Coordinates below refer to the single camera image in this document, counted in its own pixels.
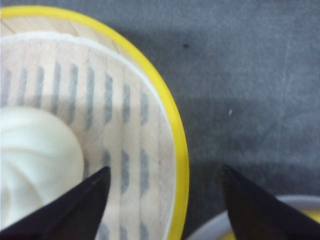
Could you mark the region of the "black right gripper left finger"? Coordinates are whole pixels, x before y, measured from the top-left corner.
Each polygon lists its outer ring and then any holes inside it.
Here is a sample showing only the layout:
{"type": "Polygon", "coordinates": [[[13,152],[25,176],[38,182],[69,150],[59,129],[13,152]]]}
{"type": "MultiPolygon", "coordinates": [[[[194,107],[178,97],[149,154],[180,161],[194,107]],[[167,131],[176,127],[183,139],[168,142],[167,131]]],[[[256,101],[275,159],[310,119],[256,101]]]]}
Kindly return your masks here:
{"type": "Polygon", "coordinates": [[[111,184],[105,166],[18,222],[1,230],[2,240],[93,240],[102,221],[111,184]]]}

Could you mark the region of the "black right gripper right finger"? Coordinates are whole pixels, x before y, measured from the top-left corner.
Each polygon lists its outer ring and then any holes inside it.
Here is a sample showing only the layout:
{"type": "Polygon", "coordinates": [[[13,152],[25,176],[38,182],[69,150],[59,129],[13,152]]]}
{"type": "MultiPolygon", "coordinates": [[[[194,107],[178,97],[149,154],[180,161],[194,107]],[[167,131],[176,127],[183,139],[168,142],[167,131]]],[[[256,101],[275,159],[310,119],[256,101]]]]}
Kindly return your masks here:
{"type": "Polygon", "coordinates": [[[256,185],[228,165],[222,186],[237,240],[318,240],[320,224],[256,185]]]}

